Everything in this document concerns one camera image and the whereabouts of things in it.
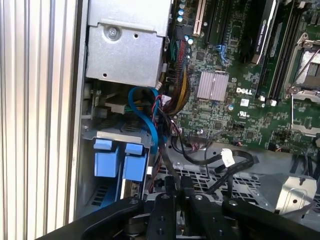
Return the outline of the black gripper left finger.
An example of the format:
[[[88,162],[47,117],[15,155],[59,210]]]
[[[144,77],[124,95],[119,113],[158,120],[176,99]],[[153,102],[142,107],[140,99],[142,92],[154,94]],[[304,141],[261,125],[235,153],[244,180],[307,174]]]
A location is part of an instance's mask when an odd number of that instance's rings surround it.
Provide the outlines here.
[[[176,181],[165,178],[166,190],[150,200],[120,199],[41,237],[43,240],[115,240],[121,233],[144,234],[147,240],[176,239]]]

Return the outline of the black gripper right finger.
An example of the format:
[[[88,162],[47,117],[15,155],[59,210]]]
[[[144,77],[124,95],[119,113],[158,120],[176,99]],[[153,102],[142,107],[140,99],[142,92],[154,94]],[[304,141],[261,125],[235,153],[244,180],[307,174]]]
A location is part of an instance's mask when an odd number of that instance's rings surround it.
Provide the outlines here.
[[[197,194],[192,178],[182,176],[186,225],[207,240],[318,240],[320,233],[239,198],[217,204]]]

